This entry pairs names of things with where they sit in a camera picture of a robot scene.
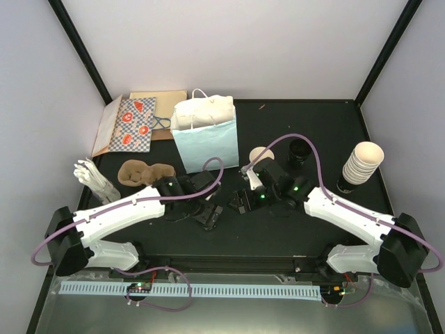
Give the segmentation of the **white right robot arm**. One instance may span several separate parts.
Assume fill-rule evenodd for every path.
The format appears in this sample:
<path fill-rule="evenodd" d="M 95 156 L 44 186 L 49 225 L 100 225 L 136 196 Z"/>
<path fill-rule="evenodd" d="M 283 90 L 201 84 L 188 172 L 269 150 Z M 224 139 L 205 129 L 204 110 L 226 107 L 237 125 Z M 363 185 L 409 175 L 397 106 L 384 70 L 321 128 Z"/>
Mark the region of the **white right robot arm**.
<path fill-rule="evenodd" d="M 363 241 L 361 246 L 333 246 L 316 263 L 323 280 L 340 273 L 376 273 L 390 283 L 408 288 L 429 250 L 415 218 L 374 212 L 314 186 L 303 176 L 293 177 L 271 158 L 242 170 L 249 186 L 232 195 L 229 207 L 245 214 L 262 207 L 283 205 L 345 230 Z"/>

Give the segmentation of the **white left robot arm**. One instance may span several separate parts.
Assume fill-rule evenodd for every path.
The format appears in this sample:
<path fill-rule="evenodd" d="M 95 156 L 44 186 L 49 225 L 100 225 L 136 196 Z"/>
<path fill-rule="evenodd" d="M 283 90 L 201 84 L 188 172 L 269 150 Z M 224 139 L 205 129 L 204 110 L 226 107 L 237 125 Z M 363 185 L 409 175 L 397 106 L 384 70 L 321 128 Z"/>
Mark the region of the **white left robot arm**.
<path fill-rule="evenodd" d="M 135 241 L 117 243 L 105 238 L 141 221 L 192 218 L 211 230 L 222 213 L 211 198 L 219 186 L 207 171 L 189 177 L 162 177 L 153 185 L 116 202 L 88 210 L 57 209 L 45 237 L 57 276 L 70 276 L 85 268 L 114 268 L 134 278 L 149 270 L 149 260 Z"/>

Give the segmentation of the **light blue paper bag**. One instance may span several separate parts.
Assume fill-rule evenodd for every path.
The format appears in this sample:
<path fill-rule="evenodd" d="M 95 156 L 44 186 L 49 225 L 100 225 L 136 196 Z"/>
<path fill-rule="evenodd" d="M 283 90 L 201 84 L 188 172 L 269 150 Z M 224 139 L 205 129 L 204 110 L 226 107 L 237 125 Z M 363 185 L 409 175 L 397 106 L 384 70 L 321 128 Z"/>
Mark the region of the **light blue paper bag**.
<path fill-rule="evenodd" d="M 236 107 L 232 96 L 195 97 L 175 105 L 170 131 L 187 173 L 239 166 Z"/>

